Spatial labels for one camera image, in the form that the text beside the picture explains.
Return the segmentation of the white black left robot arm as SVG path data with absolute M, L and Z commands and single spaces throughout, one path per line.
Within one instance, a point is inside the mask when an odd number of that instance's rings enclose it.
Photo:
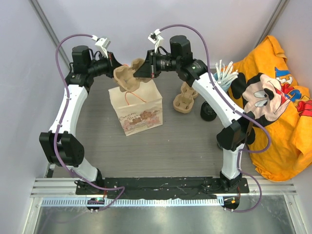
M 76 138 L 76 126 L 94 78 L 112 78 L 114 69 L 121 64 L 112 52 L 93 52 L 85 45 L 72 49 L 72 59 L 59 112 L 49 131 L 40 134 L 39 142 L 49 163 L 65 166 L 71 174 L 84 178 L 79 186 L 97 195 L 103 191 L 104 180 L 99 169 L 85 158 L 84 147 Z

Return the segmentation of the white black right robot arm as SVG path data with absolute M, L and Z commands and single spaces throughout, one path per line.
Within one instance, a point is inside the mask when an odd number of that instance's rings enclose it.
M 239 170 L 239 153 L 245 146 L 253 126 L 251 113 L 242 116 L 243 110 L 236 106 L 212 77 L 207 65 L 193 58 L 190 41 L 186 36 L 170 38 L 170 52 L 161 54 L 158 51 L 163 41 L 161 35 L 152 33 L 148 37 L 154 44 L 148 50 L 144 63 L 134 73 L 134 77 L 156 78 L 161 72 L 175 71 L 178 77 L 197 91 L 216 112 L 223 129 L 216 139 L 223 149 L 223 165 L 220 171 L 220 187 L 230 193 L 237 189 L 242 179 Z

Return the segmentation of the cream paper bag orange handles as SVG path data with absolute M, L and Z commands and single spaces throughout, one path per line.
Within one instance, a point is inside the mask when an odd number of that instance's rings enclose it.
M 163 124 L 162 95 L 154 81 L 140 83 L 133 92 L 109 89 L 109 97 L 126 136 Z

